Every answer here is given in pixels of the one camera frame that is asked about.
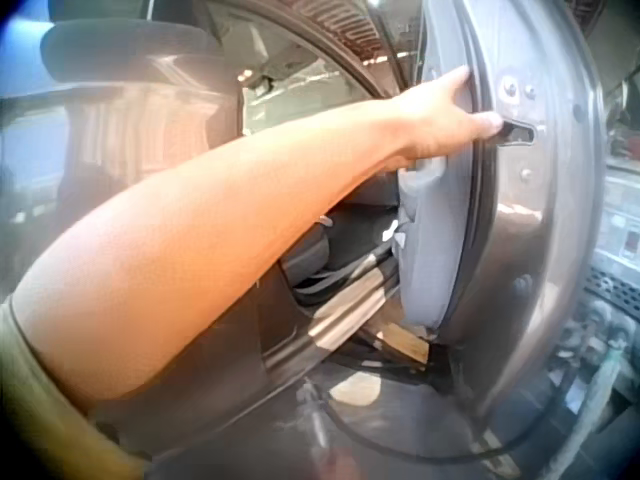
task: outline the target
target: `cable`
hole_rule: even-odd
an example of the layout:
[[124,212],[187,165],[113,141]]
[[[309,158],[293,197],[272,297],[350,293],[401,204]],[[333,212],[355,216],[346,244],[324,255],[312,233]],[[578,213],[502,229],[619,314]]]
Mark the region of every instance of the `cable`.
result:
[[579,359],[574,360],[578,361],[569,362],[562,376],[562,381],[556,388],[556,391],[551,400],[549,400],[542,412],[540,412],[540,414],[538,414],[538,416],[534,418],[533,421],[531,421],[531,423],[527,426],[527,428],[525,428],[519,435],[509,440],[499,448],[486,450],[480,453],[467,453],[446,457],[428,457],[425,455],[420,455],[418,453],[408,453],[401,450],[396,450],[395,448],[387,447],[371,440],[370,438],[365,437],[364,435],[356,432],[353,428],[347,425],[347,423],[342,419],[342,417],[340,417],[338,412],[336,412],[329,403],[328,395],[321,392],[318,389],[317,385],[312,384],[312,387],[314,388],[316,395],[318,395],[318,398],[321,400],[320,405],[326,415],[331,419],[338,430],[344,433],[353,442],[358,443],[376,453],[379,453],[380,455],[393,457],[409,463],[426,465],[461,465],[466,463],[481,462],[505,455],[506,453],[509,453],[510,451],[525,443],[529,439],[529,437],[538,429],[542,422],[560,405],[562,405],[564,398],[566,397],[569,389],[571,388],[571,385],[578,375],[578,367],[580,365],[580,362]]

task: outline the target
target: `hand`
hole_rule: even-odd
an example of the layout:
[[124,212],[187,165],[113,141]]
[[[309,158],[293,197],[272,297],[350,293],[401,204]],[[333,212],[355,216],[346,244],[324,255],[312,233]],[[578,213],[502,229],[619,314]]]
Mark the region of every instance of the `hand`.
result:
[[407,135],[406,148],[400,157],[387,162],[387,169],[455,153],[473,140],[490,138],[500,131],[503,120],[496,112],[469,114],[454,104],[469,73],[469,67],[459,67],[387,100],[400,120],[402,134]]

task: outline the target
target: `forearm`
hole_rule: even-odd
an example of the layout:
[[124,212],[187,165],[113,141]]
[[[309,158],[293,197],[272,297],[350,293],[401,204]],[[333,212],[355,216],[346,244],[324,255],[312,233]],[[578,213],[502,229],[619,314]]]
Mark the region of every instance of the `forearm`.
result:
[[366,102],[232,142],[78,222],[14,294],[45,365],[84,405],[151,378],[400,151],[384,107]]

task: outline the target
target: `car window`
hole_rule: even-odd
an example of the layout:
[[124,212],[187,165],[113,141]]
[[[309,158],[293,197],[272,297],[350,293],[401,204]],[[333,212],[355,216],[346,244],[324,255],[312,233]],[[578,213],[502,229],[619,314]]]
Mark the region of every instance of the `car window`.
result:
[[338,68],[275,27],[210,5],[226,61],[242,84],[243,132],[368,98]]

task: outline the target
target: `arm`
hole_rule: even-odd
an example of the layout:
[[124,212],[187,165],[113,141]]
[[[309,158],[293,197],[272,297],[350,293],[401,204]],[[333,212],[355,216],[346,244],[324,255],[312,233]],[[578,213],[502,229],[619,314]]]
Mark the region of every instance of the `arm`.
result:
[[117,195],[14,293],[34,351],[81,407],[139,387],[367,177],[494,134],[495,114],[452,103],[467,75],[236,140]]

